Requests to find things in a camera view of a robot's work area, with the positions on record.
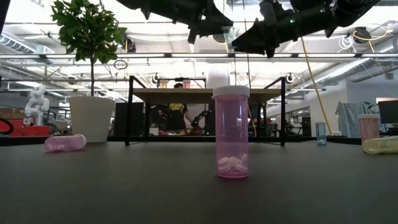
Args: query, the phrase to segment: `dark tabletop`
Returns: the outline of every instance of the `dark tabletop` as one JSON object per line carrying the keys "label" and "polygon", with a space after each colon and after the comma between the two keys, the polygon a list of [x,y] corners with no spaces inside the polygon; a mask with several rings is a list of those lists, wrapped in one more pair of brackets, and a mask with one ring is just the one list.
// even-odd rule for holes
{"label": "dark tabletop", "polygon": [[0,223],[397,223],[398,156],[251,144],[249,178],[215,176],[213,143],[84,152],[0,147]]}

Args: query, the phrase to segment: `white robot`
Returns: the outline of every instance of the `white robot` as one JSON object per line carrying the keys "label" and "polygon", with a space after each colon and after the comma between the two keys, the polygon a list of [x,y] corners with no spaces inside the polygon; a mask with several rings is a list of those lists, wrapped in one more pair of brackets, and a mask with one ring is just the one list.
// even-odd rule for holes
{"label": "white robot", "polygon": [[48,111],[50,108],[49,99],[44,98],[44,93],[46,91],[47,89],[44,86],[40,86],[33,88],[30,92],[30,99],[25,107],[24,125],[31,125],[33,123],[33,116],[36,117],[35,125],[42,125],[43,112]]}

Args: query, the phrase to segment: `white pill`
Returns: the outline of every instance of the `white pill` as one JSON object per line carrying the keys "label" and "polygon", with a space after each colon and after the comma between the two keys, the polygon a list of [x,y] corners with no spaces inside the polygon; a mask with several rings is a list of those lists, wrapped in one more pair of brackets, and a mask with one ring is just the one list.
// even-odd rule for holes
{"label": "white pill", "polygon": [[241,161],[242,161],[242,166],[247,167],[248,166],[248,155],[243,154]]}
{"label": "white pill", "polygon": [[219,165],[219,166],[225,166],[225,165],[227,165],[227,164],[228,164],[228,157],[221,158],[221,159],[218,161],[218,165]]}
{"label": "white pill", "polygon": [[235,169],[239,172],[242,173],[247,173],[248,172],[248,168],[242,166],[241,164],[236,164]]}
{"label": "white pill", "polygon": [[231,169],[231,167],[229,166],[229,164],[227,164],[226,166],[219,166],[218,172],[224,173],[224,172],[228,172],[230,169]]}
{"label": "white pill", "polygon": [[241,161],[238,158],[236,158],[236,157],[230,157],[228,159],[228,162],[229,162],[229,166],[230,167],[235,167],[236,164],[240,164],[241,163]]}

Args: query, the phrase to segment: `person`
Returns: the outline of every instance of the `person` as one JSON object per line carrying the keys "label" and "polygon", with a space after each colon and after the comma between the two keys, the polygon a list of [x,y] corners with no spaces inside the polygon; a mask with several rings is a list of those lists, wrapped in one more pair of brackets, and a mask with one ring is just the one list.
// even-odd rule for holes
{"label": "person", "polygon": [[[182,83],[177,83],[174,88],[183,88]],[[186,128],[184,117],[186,117],[189,122],[193,121],[191,114],[185,103],[169,103],[167,105],[170,110],[170,116],[167,118],[167,130],[168,131],[179,131]]]}

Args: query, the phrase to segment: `black t-shirt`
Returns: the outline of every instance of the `black t-shirt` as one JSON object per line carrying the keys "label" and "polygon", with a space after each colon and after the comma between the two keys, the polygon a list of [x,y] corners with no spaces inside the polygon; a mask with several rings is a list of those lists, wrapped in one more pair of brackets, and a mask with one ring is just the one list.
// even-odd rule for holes
{"label": "black t-shirt", "polygon": [[184,115],[188,110],[187,105],[183,103],[170,103],[167,106],[170,110],[170,115],[167,118],[167,130],[184,130],[186,128]]}

